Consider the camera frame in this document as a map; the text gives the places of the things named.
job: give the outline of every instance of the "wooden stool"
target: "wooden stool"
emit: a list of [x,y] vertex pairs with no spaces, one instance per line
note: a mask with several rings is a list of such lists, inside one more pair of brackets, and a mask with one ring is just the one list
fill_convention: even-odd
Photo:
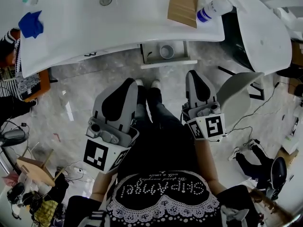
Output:
[[23,169],[26,172],[27,176],[32,180],[41,181],[51,187],[55,187],[55,180],[64,171],[64,168],[61,169],[61,171],[56,175],[55,178],[53,178],[49,171],[46,169],[45,165],[49,161],[53,153],[53,149],[44,163],[41,161],[23,157],[25,155],[25,152],[21,157],[17,159],[17,164],[20,169]]

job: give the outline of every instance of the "drain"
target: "drain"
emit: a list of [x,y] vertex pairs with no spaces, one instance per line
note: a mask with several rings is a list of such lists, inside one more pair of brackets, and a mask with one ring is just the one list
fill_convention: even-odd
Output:
[[100,4],[102,6],[107,6],[107,5],[111,4],[112,1],[113,0],[100,0]]

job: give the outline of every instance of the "blue cloth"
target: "blue cloth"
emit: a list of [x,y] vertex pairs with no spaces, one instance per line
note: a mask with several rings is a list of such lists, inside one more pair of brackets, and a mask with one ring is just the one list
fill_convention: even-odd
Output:
[[28,12],[21,18],[19,28],[25,38],[34,37],[36,39],[39,34],[43,33],[43,25],[38,20],[41,12]]

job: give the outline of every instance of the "white counter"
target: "white counter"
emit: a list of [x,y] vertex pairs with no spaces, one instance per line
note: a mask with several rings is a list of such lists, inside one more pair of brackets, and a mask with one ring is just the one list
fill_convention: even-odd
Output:
[[39,20],[44,33],[36,39],[21,37],[24,77],[73,57],[121,45],[154,40],[224,40],[221,17],[191,28],[167,19],[169,0],[113,0],[108,6],[101,6],[99,0],[39,0],[34,7],[24,6],[22,0],[0,3],[6,1],[13,4],[14,14],[1,12],[9,19],[0,26],[2,34],[3,28],[8,30],[22,14],[42,10]]

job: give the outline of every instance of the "small bowl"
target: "small bowl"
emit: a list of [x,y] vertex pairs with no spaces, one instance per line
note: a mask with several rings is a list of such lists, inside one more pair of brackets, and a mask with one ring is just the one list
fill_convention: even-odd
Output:
[[164,59],[171,59],[175,55],[175,50],[170,45],[166,44],[160,48],[160,55]]

